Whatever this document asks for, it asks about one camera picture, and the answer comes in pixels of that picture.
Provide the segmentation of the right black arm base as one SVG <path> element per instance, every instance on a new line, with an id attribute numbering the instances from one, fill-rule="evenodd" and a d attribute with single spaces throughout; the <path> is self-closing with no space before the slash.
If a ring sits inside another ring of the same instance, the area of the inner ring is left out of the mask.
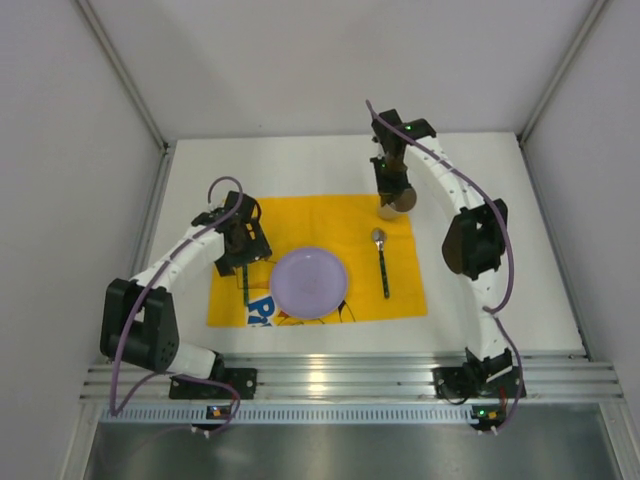
<path id="1" fill-rule="evenodd" d="M 469 379 L 462 367 L 439 367 L 432 371 L 435 396 L 459 404 L 470 399 L 514 399 L 524 383 L 516 371 L 476 386 Z"/>

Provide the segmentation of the lilac plate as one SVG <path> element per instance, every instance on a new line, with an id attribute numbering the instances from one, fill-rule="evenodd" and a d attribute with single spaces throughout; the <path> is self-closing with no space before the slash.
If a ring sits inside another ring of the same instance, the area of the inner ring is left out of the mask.
<path id="1" fill-rule="evenodd" d="M 295 249 L 273 267 L 269 288 L 275 305 L 300 320 L 323 319 L 346 300 L 347 269 L 332 252 L 319 247 Z"/>

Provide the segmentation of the yellow printed cloth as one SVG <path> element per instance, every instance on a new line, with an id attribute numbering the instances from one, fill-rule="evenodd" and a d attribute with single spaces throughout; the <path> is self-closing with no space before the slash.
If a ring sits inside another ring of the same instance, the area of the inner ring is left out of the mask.
<path id="1" fill-rule="evenodd" d="M 363 323 L 421 317 L 428 313 L 411 222 L 406 217 L 378 217 L 375 195 L 263 197 L 258 201 L 261 227 L 272 255 L 248 267 L 248 308 L 243 305 L 242 270 L 232 277 L 212 274 L 206 324 L 215 328 L 289 327 Z M 386 233 L 384 256 L 390 288 L 385 299 L 378 252 L 371 238 L 375 228 Z M 275 264 L 301 247 L 319 247 L 335 254 L 347 269 L 346 300 L 323 319 L 300 320 L 280 310 L 270 293 Z"/>

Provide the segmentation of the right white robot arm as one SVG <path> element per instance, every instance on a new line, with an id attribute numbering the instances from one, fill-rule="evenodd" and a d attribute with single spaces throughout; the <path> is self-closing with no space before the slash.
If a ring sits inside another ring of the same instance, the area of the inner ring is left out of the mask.
<path id="1" fill-rule="evenodd" d="M 395 219 L 416 206 L 417 192 L 410 183 L 416 178 L 449 220 L 441 252 L 464 291 L 464 377 L 480 389 L 513 368 L 512 352 L 494 319 L 506 304 L 496 298 L 499 269 L 513 264 L 508 208 L 453 166 L 426 120 L 404 122 L 396 110 L 387 110 L 372 115 L 371 127 L 380 149 L 370 160 L 379 216 Z"/>

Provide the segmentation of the fork with teal handle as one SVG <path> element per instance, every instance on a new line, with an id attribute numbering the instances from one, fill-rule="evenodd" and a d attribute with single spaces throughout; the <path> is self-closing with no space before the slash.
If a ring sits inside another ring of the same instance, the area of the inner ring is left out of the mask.
<path id="1" fill-rule="evenodd" d="M 242 292 L 243 292 L 243 305 L 248 308 L 248 305 L 250 302 L 248 264 L 242 265 Z"/>

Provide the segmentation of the spoon with teal handle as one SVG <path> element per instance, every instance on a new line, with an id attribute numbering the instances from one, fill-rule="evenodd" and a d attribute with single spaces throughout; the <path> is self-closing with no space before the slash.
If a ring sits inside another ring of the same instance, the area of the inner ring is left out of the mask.
<path id="1" fill-rule="evenodd" d="M 385 299 L 390 298 L 390 288 L 386 269 L 386 261 L 384 256 L 384 247 L 386 242 L 386 233 L 381 228 L 375 228 L 371 233 L 372 241 L 374 242 L 377 252 L 378 261 L 381 274 L 381 282 L 383 288 L 383 295 Z"/>

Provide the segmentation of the beige paper cup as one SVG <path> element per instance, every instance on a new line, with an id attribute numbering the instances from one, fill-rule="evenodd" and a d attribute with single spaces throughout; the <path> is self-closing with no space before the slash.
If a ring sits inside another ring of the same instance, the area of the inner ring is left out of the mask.
<path id="1" fill-rule="evenodd" d="M 392 221 L 408 214 L 417 203 L 417 193 L 413 187 L 404 189 L 401 193 L 380 194 L 378 216 L 385 221 Z"/>

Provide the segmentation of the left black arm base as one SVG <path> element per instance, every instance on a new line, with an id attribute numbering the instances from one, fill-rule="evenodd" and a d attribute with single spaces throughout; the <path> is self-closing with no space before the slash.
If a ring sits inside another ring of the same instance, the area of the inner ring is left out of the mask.
<path id="1" fill-rule="evenodd" d="M 257 387 L 255 368 L 226 368 L 218 380 L 171 378 L 172 400 L 252 400 Z"/>

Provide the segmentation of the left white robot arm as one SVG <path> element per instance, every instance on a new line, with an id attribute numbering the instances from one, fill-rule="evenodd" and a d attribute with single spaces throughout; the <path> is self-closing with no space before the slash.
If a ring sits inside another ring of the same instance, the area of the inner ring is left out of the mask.
<path id="1" fill-rule="evenodd" d="M 231 191 L 221 207 L 196 216 L 160 260 L 129 280 L 113 280 L 105 296 L 101 353 L 156 374 L 221 377 L 219 353 L 180 340 L 174 296 L 210 267 L 232 277 L 268 259 L 272 251 L 261 214 L 256 199 Z"/>

